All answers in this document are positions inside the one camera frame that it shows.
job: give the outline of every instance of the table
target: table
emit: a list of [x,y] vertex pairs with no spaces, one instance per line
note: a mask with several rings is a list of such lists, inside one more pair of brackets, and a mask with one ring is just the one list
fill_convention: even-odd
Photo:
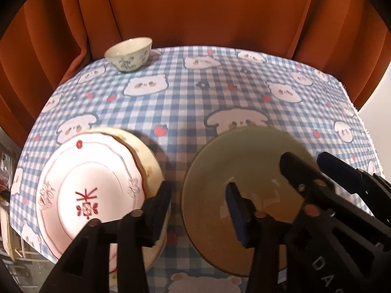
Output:
[[[121,73],[101,59],[55,90],[20,157],[11,195],[12,227],[23,238],[39,236],[37,183],[45,162],[63,141],[97,126],[122,128],[148,145],[166,180],[175,185],[168,243],[147,273],[151,292],[184,292],[187,285],[204,291],[206,286],[243,290],[245,280],[218,271],[191,246],[179,208],[195,153],[221,132],[247,126],[229,120],[233,108],[239,109],[235,115],[240,118],[248,115],[252,124],[288,132],[314,158],[327,151],[354,167],[383,174],[362,120],[333,76],[263,53],[211,46],[162,48],[152,50],[136,72]],[[369,211],[357,195],[342,188],[337,192]],[[37,246],[56,262],[44,243]]]

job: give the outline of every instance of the cartoon animal face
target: cartoon animal face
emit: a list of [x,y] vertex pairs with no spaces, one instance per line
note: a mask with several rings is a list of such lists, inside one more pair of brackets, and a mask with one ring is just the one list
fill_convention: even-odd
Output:
[[78,117],[65,121],[57,129],[57,142],[61,144],[71,137],[74,137],[76,134],[90,129],[90,124],[95,122],[97,122],[97,118],[93,114],[79,115]]
[[300,102],[302,100],[290,85],[273,84],[270,82],[268,82],[267,85],[269,86],[271,93],[277,99],[292,103]]
[[242,279],[230,276],[227,279],[216,279],[212,277],[189,277],[186,273],[173,274],[171,280],[174,282],[168,287],[169,293],[240,293],[239,284]]
[[240,51],[238,57],[255,63],[264,63],[266,59],[258,52]]
[[310,86],[312,85],[311,79],[303,76],[301,73],[291,73],[292,77],[299,83],[305,86]]
[[336,121],[334,124],[334,131],[339,134],[342,141],[351,142],[353,141],[353,134],[351,133],[351,127],[345,122]]
[[328,76],[324,72],[314,69],[314,73],[317,77],[322,79],[324,82],[328,82]]
[[100,66],[98,68],[90,70],[90,71],[88,71],[88,72],[86,72],[86,73],[84,73],[83,75],[80,76],[79,84],[81,84],[83,82],[89,82],[93,78],[103,74],[105,71],[106,71],[106,68],[104,66]]
[[206,126],[215,126],[217,135],[241,126],[267,126],[267,117],[256,110],[233,108],[212,113]]
[[164,75],[135,77],[130,79],[124,89],[124,95],[146,95],[166,90],[169,84]]
[[20,183],[22,182],[23,168],[18,167],[15,170],[14,181],[11,186],[11,195],[20,194]]
[[210,56],[187,57],[185,58],[185,67],[187,69],[206,69],[218,67],[221,63]]
[[346,102],[340,102],[339,106],[341,107],[341,109],[345,115],[347,115],[348,117],[354,116],[354,112],[353,112],[352,108]]
[[48,102],[46,102],[46,104],[43,107],[41,112],[48,112],[48,111],[52,110],[54,107],[56,107],[58,105],[58,103],[60,102],[60,98],[61,98],[61,94],[52,95],[49,98]]
[[38,252],[41,251],[41,237],[31,229],[26,220],[23,221],[22,238],[26,240],[35,250]]
[[375,163],[373,163],[373,161],[369,161],[368,163],[368,170],[367,172],[370,174],[370,175],[373,175],[374,173],[376,173],[376,168],[375,168]]

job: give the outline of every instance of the plate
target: plate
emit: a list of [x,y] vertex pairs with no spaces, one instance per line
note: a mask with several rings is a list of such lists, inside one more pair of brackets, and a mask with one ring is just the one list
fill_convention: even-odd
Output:
[[[189,239],[214,267],[237,276],[250,273],[253,249],[238,242],[225,202],[228,182],[257,210],[291,223],[303,198],[280,173],[282,154],[290,151],[319,169],[307,150],[290,135],[273,128],[237,128],[211,140],[195,157],[186,174],[181,213]],[[280,269],[286,249],[280,246]]]
[[[147,154],[141,161],[132,153],[136,151],[124,144],[127,137],[132,137],[129,144],[136,137],[126,132],[123,140],[111,135],[108,128],[102,130],[106,131],[93,129],[67,140],[42,170],[36,197],[38,226],[58,259],[89,219],[112,221],[141,208],[163,180],[148,147],[137,142],[137,151]],[[112,244],[110,272],[116,269],[116,251],[117,245]],[[151,258],[153,254],[145,261],[146,267],[153,263]]]

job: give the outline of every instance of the orange curtain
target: orange curtain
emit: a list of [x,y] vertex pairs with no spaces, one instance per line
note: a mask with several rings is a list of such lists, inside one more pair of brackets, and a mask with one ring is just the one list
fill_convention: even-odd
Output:
[[342,81],[357,108],[391,58],[367,0],[28,0],[0,41],[0,126],[22,145],[59,83],[135,36],[308,63]]

